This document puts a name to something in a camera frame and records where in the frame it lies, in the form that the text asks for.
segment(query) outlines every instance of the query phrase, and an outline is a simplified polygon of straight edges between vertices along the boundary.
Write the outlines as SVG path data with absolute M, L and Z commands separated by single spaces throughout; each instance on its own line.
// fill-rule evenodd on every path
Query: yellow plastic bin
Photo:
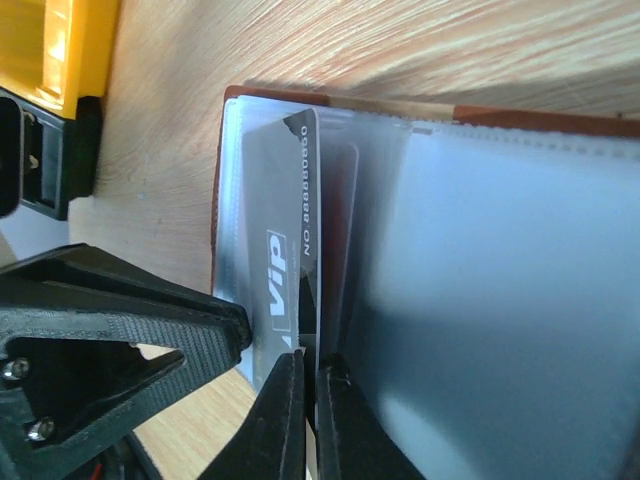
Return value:
M 119 6 L 119 0 L 0 0 L 0 99 L 21 112 L 16 138 L 8 133 L 16 120 L 4 105 L 0 146 L 19 151 L 11 157 L 21 159 L 19 200 L 56 219 L 67 218 L 72 199 L 93 192 L 100 97 Z
M 74 119 L 105 93 L 119 0 L 2 0 L 0 86 Z

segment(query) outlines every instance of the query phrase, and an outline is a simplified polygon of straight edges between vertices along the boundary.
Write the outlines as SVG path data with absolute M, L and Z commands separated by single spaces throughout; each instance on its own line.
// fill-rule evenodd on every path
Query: metal screw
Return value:
M 29 375 L 31 364 L 26 358 L 20 357 L 10 361 L 2 367 L 2 378 L 5 380 L 22 380 Z
M 29 440 L 32 442 L 44 442 L 51 438 L 55 429 L 56 424 L 53 423 L 53 420 L 49 417 L 45 417 L 31 426 L 27 433 L 27 437 L 29 437 Z

